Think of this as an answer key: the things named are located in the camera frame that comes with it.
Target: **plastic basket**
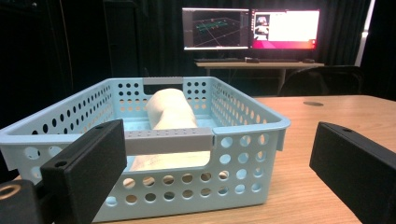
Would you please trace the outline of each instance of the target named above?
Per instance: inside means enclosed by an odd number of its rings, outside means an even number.
[[[151,95],[144,87],[158,84],[182,85],[199,128],[153,134],[145,108]],[[210,150],[210,160],[190,168],[127,167],[94,221],[265,203],[276,151],[290,126],[287,118],[215,77],[110,78],[1,130],[0,147],[9,170],[18,168],[22,178],[37,183],[45,161],[113,119],[124,122],[128,166],[145,150]]]

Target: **monitor screen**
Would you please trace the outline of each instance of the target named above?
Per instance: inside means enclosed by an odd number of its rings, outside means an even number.
[[[248,49],[249,10],[183,7],[184,50]]]
[[[319,10],[252,9],[252,49],[315,49]]]

